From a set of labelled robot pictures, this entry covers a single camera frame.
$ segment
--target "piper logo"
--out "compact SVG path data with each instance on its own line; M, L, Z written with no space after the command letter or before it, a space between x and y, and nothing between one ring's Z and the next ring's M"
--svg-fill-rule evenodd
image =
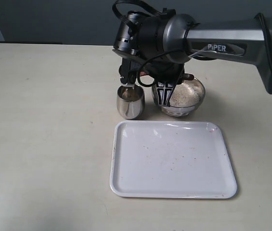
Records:
M226 52L226 46L225 45L217 45L217 44L208 44L207 49L209 51L220 51L220 52Z

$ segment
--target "metal cup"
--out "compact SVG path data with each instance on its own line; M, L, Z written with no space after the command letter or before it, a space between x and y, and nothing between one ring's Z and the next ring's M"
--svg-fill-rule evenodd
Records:
M133 87L121 86L117 90L117 110L125 119L136 119L144 111L143 88L134 85Z

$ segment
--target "white table surface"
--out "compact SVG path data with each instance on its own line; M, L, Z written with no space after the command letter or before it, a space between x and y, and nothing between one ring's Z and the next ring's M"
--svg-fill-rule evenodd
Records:
M254 66L190 61L207 89L184 120L222 129L230 200L127 199L109 187L121 59L111 47L0 44L0 231L272 231L272 95ZM145 120L175 120L146 92Z

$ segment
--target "white tray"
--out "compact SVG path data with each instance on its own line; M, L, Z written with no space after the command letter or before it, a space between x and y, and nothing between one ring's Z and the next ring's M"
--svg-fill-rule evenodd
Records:
M220 129L179 121L119 123L110 187L119 196L153 198L226 199L237 190Z

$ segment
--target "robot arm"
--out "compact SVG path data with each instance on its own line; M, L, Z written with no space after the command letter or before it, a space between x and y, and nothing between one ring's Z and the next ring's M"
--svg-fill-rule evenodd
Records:
M143 3L127 1L138 6ZM127 1L118 0L113 8ZM114 52L123 58L123 84L132 84L136 78L145 87L157 84L160 105L168 105L175 86L187 76L184 63L198 53L195 58L199 60L255 65L266 91L272 94L272 18L266 22L260 14L259 19L197 24L191 16L176 14L175 10L157 12L152 8L150 13L155 15L132 11L121 18ZM154 78L153 84L141 83L141 70Z

